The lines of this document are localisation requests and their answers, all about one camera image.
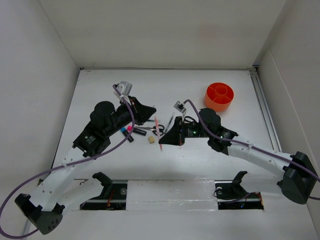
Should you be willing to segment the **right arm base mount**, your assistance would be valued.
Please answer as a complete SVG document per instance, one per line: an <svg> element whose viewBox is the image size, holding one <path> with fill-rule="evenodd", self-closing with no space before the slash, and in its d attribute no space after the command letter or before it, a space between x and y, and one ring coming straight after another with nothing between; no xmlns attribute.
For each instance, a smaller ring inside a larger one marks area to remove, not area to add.
<svg viewBox="0 0 320 240"><path fill-rule="evenodd" d="M213 196L217 199L218 210L264 210L260 192L247 192L242 179L247 171L240 171L232 180L215 181Z"/></svg>

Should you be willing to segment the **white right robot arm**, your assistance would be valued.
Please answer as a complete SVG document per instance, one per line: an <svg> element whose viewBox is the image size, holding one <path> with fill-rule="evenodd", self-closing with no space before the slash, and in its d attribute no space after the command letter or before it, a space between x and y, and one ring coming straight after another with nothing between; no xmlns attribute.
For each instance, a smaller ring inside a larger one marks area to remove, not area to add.
<svg viewBox="0 0 320 240"><path fill-rule="evenodd" d="M223 127L220 116L213 109L202 108L196 114L198 121L191 122L177 116L159 144L182 146L187 138L207 138L208 146L214 151L245 160L272 173L276 188L290 201L304 205L311 198L320 178L305 153L297 151L289 154L263 149Z"/></svg>

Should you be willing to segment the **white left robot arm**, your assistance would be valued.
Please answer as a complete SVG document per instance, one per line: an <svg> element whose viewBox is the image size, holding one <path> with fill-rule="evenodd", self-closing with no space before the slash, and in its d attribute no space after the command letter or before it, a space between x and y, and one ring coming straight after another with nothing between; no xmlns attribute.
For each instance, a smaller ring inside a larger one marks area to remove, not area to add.
<svg viewBox="0 0 320 240"><path fill-rule="evenodd" d="M155 113L156 108L141 104L133 96L122 96L118 108L109 101L97 103L89 123L61 164L31 193L19 194L15 204L41 234L47 235L57 228L71 206L97 196L107 198L113 182L102 172L93 174L76 189L67 188L77 174L102 155L113 134L130 123L141 126Z"/></svg>

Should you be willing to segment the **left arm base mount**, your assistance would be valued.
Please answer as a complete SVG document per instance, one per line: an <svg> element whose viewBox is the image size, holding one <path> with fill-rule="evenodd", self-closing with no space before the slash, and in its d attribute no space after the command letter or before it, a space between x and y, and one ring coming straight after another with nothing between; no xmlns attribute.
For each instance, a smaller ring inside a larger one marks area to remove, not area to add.
<svg viewBox="0 0 320 240"><path fill-rule="evenodd" d="M103 186L101 193L83 202L79 209L84 211L124 211L127 205L128 180L112 180L102 172L92 176Z"/></svg>

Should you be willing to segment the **red translucent highlighter pen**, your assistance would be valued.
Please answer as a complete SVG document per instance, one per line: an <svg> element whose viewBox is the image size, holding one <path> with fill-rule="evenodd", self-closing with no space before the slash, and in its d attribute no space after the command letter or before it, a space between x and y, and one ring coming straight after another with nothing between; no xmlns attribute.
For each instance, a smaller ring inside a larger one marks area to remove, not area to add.
<svg viewBox="0 0 320 240"><path fill-rule="evenodd" d="M157 132L157 138L158 138L158 144L159 144L159 148L160 148L160 151L162 152L163 151L163 146L162 144L160 144L160 139L161 139L161 136L160 136L160 128L159 128L159 123L156 122L155 123L155 128L156 128L156 132Z"/></svg>

